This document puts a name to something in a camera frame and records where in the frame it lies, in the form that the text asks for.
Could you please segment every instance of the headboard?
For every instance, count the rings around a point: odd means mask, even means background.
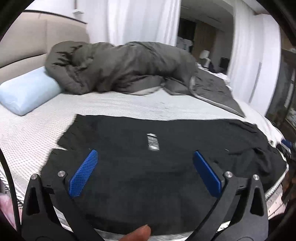
[[[0,42],[0,84],[44,65],[62,41],[89,43],[86,23],[47,12],[23,12]]]

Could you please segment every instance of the dark gray comforter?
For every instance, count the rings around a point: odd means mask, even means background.
[[[163,84],[170,94],[200,98],[202,91],[200,99],[210,100],[211,104],[243,116],[229,90],[221,94],[220,90],[216,91],[213,81],[206,84],[208,79],[201,77],[195,58],[170,45],[129,42],[113,46],[105,42],[66,41],[52,47],[45,68],[66,91],[73,94],[116,91],[143,95]],[[202,80],[203,87],[197,84],[199,80]],[[217,80],[217,83],[227,89],[223,81]]]

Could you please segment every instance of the bed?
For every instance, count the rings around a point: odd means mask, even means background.
[[[45,12],[22,13],[0,42],[0,55],[5,56],[0,59],[0,84],[43,66],[51,47],[67,40],[89,42],[86,24]],[[56,143],[76,114],[149,120],[238,119],[256,124],[274,147],[283,139],[280,131],[265,117],[246,103],[236,101],[245,118],[191,96],[170,95],[163,89],[146,96],[116,92],[93,92],[81,96],[62,93],[25,116],[17,116],[0,106],[0,145],[12,172],[19,205],[22,206],[24,201],[30,176],[40,172],[53,148],[60,148]],[[281,178],[266,192],[270,217],[284,208],[281,203],[281,182],[287,171],[288,165]],[[2,167],[0,179],[9,188]],[[58,214],[66,228],[67,222],[61,213]],[[120,237],[106,232],[101,232],[101,235],[112,240]],[[185,239],[188,235],[152,239],[176,240]]]

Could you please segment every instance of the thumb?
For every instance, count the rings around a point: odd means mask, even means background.
[[[150,237],[151,229],[148,225],[142,226],[135,231],[125,235],[119,241],[147,241]]]

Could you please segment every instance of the blue object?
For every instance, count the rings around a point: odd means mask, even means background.
[[[281,142],[282,142],[286,147],[292,149],[293,144],[292,144],[290,141],[287,141],[287,140],[283,139]]]
[[[17,115],[25,115],[62,92],[43,67],[0,85],[0,103]]]
[[[97,163],[98,152],[96,150],[92,150],[69,181],[68,194],[71,197],[80,195],[84,185],[86,184]]]
[[[193,154],[193,164],[210,194],[219,198],[222,193],[220,179],[198,151]]]

